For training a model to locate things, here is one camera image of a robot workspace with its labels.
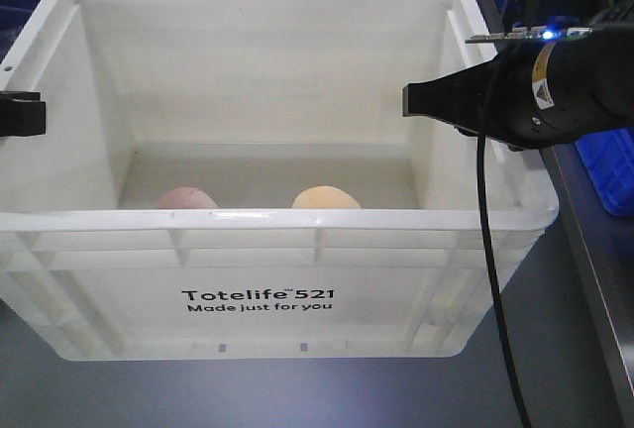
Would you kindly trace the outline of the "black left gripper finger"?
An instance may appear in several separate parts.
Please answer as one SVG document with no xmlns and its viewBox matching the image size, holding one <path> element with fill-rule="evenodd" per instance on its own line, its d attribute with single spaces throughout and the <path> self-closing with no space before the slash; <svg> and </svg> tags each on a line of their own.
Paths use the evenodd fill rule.
<svg viewBox="0 0 634 428">
<path fill-rule="evenodd" d="M 37 91 L 2 91 L 0 136 L 32 137 L 47 131 L 47 105 Z"/>
</svg>

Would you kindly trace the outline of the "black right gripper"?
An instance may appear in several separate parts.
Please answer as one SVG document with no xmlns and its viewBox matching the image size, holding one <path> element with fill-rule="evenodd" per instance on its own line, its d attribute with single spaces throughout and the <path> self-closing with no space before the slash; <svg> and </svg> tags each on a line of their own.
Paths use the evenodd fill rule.
<svg viewBox="0 0 634 428">
<path fill-rule="evenodd" d="M 494 59 L 402 89 L 402 116 L 426 117 L 519 150 L 609 129 L 609 40 L 514 45 Z"/>
</svg>

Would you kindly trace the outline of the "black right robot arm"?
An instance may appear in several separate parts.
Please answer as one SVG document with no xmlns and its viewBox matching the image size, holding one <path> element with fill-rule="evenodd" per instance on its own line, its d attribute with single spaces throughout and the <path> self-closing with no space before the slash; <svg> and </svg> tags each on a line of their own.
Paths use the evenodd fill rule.
<svg viewBox="0 0 634 428">
<path fill-rule="evenodd" d="M 518 28 L 473 36 L 490 61 L 409 83 L 402 113 L 543 149 L 633 124 L 633 0 L 520 0 Z"/>
</svg>

